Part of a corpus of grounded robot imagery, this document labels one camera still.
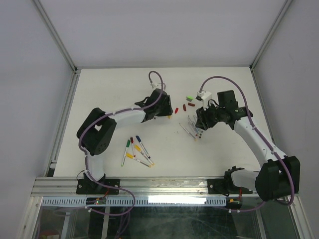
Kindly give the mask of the red cap marker group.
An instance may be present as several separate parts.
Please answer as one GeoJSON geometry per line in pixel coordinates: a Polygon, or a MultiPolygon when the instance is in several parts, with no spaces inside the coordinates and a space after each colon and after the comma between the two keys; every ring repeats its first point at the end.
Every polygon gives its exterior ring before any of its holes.
{"type": "Polygon", "coordinates": [[[179,125],[182,127],[182,129],[194,140],[196,141],[196,137],[189,131],[187,130],[181,123],[179,123],[179,125]]]}

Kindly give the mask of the brown cap marker pen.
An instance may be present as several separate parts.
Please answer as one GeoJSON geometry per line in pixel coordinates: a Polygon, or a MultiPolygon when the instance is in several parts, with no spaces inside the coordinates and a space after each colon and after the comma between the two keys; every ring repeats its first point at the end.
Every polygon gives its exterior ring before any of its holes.
{"type": "Polygon", "coordinates": [[[195,127],[195,124],[193,123],[193,121],[190,119],[190,116],[187,116],[187,118],[188,118],[188,121],[189,121],[191,127],[193,128],[194,132],[196,133],[196,135],[197,135],[199,138],[201,138],[201,134],[200,134],[200,132],[197,130],[197,128],[195,127]]]}

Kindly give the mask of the yellow cap marker group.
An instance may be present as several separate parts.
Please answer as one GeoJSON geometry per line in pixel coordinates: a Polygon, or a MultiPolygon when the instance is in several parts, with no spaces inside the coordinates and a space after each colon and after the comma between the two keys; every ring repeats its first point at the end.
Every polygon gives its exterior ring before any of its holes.
{"type": "Polygon", "coordinates": [[[193,126],[194,130],[196,131],[198,137],[201,138],[202,134],[201,134],[200,131],[196,128],[196,126],[195,126],[194,123],[192,123],[192,126],[193,126]]]}

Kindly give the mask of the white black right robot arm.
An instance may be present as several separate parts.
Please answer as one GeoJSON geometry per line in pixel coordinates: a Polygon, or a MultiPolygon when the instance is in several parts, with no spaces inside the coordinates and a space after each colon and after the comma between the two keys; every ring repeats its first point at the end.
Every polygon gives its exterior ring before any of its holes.
{"type": "Polygon", "coordinates": [[[257,192],[263,201],[293,196],[299,191],[300,162],[287,156],[267,139],[253,121],[253,114],[240,107],[233,90],[219,92],[218,102],[207,91],[198,92],[196,99],[203,106],[196,110],[195,126],[208,130],[223,122],[235,131],[248,145],[260,164],[260,170],[249,171],[233,166],[224,173],[214,189],[224,195],[236,193],[240,188],[257,192]]]}

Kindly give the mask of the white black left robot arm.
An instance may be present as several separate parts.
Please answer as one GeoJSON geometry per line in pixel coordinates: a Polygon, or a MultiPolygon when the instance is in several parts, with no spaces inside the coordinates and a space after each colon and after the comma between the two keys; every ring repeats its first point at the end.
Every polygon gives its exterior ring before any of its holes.
{"type": "Polygon", "coordinates": [[[87,188],[93,193],[104,189],[105,172],[99,156],[109,146],[114,131],[135,123],[144,123],[155,117],[172,115],[170,95],[156,88],[150,96],[131,107],[116,112],[94,108],[77,131],[78,146],[85,154],[85,174],[89,178],[87,188]]]}

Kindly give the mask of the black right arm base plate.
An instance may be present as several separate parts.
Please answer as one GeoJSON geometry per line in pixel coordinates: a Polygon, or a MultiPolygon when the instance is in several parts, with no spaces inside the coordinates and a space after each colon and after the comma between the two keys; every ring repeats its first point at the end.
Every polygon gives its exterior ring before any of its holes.
{"type": "Polygon", "coordinates": [[[234,186],[230,180],[225,178],[209,178],[207,180],[207,190],[209,195],[221,194],[229,196],[230,194],[252,194],[247,188],[234,186]]]}

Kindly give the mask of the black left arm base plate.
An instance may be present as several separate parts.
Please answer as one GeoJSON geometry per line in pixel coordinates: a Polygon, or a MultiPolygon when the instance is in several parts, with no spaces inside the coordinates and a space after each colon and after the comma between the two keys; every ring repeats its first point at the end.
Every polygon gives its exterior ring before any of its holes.
{"type": "Polygon", "coordinates": [[[118,195],[120,186],[120,179],[115,178],[102,178],[99,180],[100,183],[114,187],[115,189],[105,188],[93,181],[89,178],[83,178],[78,180],[76,194],[78,195],[104,195],[108,193],[108,195],[118,195]]]}

